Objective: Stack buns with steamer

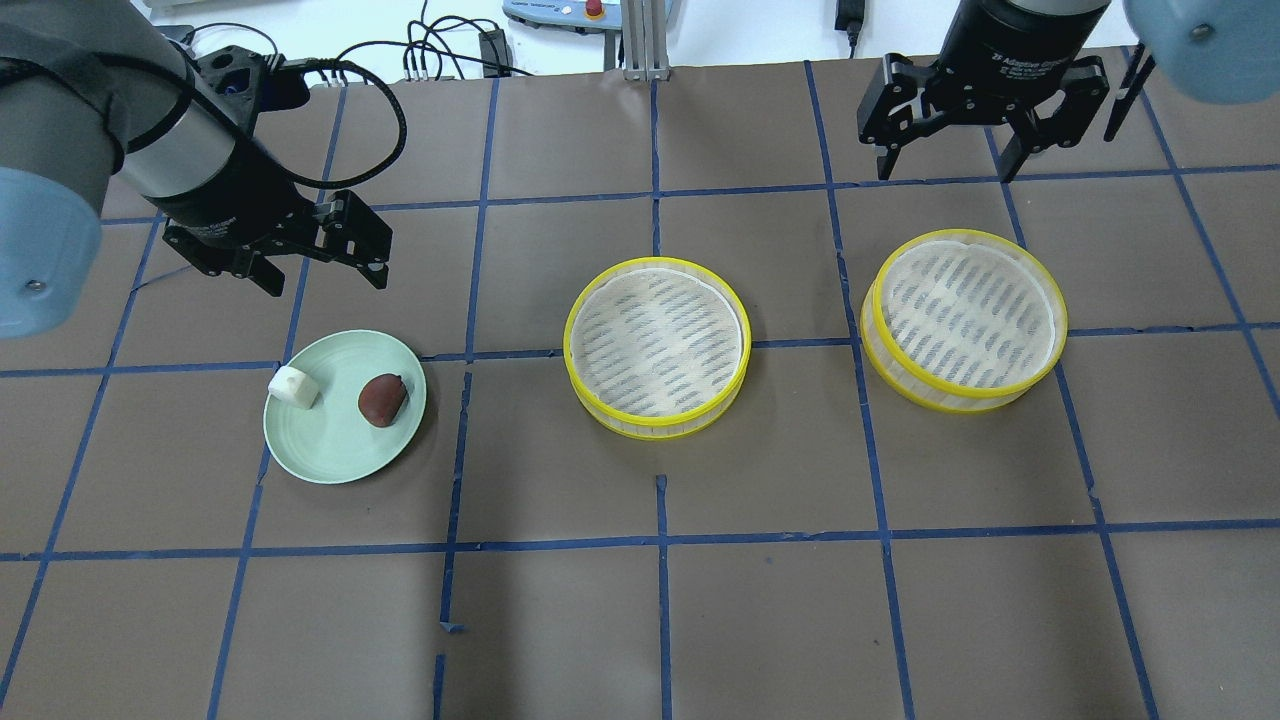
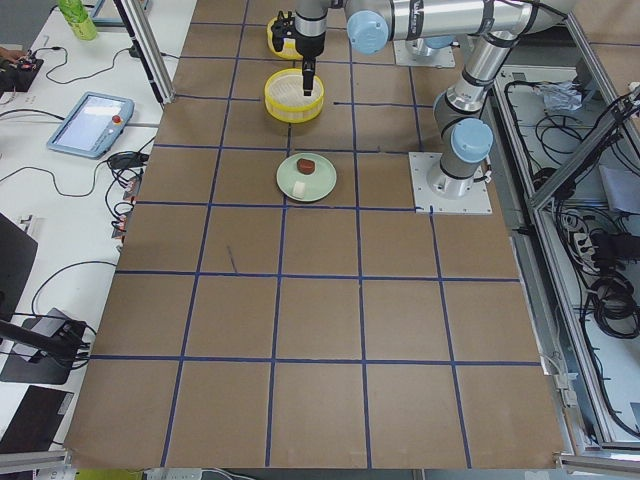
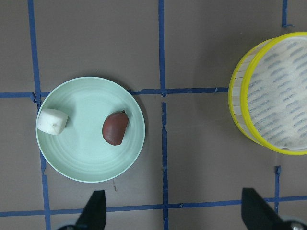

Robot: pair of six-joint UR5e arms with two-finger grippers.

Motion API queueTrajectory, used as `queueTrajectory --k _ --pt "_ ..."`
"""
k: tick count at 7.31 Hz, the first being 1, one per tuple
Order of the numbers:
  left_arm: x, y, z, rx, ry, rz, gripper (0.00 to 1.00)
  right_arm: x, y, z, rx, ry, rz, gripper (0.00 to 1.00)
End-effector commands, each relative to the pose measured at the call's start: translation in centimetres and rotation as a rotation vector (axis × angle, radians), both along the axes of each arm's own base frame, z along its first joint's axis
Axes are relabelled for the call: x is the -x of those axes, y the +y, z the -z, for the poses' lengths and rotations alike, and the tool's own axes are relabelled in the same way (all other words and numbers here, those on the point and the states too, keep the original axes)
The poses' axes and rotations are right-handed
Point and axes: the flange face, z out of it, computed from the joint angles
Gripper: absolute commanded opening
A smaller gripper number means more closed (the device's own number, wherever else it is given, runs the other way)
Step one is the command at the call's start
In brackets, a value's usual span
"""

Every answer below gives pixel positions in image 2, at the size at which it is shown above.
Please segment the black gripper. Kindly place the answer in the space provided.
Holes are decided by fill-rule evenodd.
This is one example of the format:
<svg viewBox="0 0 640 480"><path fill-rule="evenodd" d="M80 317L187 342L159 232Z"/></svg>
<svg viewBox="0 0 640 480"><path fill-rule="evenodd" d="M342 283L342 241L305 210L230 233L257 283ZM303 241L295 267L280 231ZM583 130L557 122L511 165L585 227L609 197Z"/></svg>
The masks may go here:
<svg viewBox="0 0 640 480"><path fill-rule="evenodd" d="M315 59L324 51L325 17L310 18L296 13L294 29L296 50L303 57L301 65L303 95L310 97L314 89Z"/></svg>

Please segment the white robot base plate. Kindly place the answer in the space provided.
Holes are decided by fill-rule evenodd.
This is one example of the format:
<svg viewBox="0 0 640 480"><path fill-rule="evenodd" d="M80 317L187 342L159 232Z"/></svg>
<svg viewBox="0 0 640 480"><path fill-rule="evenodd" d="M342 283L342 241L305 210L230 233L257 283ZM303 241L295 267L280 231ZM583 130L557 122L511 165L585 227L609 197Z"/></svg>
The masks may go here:
<svg viewBox="0 0 640 480"><path fill-rule="evenodd" d="M490 215L487 183L480 167L471 178L456 180L441 170L441 153L410 152L414 208L417 213Z"/></svg>

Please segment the person hand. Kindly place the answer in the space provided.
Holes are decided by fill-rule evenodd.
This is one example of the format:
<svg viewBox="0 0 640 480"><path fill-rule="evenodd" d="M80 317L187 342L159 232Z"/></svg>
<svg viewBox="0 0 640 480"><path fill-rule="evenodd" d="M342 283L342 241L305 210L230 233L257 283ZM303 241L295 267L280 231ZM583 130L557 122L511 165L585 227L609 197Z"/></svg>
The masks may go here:
<svg viewBox="0 0 640 480"><path fill-rule="evenodd" d="M8 49L3 46L0 47L0 58L2 61L17 63L24 56L25 52L22 50Z"/></svg>

